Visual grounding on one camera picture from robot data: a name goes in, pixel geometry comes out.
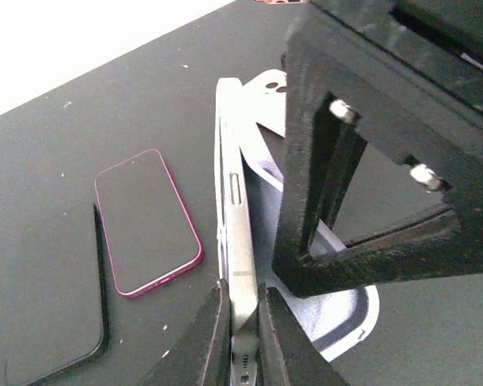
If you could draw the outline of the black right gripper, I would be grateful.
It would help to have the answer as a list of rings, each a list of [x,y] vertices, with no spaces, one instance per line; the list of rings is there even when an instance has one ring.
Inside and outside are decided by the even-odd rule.
[[[314,5],[483,118],[483,1]]]

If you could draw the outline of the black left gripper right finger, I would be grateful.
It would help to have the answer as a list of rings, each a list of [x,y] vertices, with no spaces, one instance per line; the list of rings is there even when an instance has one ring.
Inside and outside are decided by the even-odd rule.
[[[258,376],[263,385],[346,385],[314,348],[275,287],[258,287]]]

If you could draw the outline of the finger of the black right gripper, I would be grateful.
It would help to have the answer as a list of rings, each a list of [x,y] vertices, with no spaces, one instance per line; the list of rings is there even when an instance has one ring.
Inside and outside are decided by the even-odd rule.
[[[483,133],[463,106],[343,26],[287,42],[272,267],[296,296],[483,273]]]

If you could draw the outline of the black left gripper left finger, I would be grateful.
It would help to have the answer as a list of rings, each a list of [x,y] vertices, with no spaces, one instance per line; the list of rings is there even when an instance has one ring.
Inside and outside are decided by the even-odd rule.
[[[227,385],[230,371],[230,300],[227,281],[208,292],[177,344],[140,385]]]

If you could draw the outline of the silver phone from lavender case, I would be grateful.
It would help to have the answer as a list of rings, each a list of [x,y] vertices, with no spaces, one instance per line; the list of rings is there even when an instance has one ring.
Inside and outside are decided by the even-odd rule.
[[[257,383],[258,289],[246,181],[237,146],[221,151],[225,258],[231,311],[231,384]]]

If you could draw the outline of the magenta phone case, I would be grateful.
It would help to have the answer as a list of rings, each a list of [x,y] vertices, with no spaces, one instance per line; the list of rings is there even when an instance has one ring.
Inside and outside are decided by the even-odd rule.
[[[202,243],[159,150],[102,171],[94,186],[119,294],[136,298],[201,262]]]

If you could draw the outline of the black bare phone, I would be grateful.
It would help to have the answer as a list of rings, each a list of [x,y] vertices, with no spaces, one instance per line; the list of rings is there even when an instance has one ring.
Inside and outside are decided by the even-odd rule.
[[[3,365],[37,385],[103,352],[107,330],[95,207],[80,202],[23,231],[11,270]]]

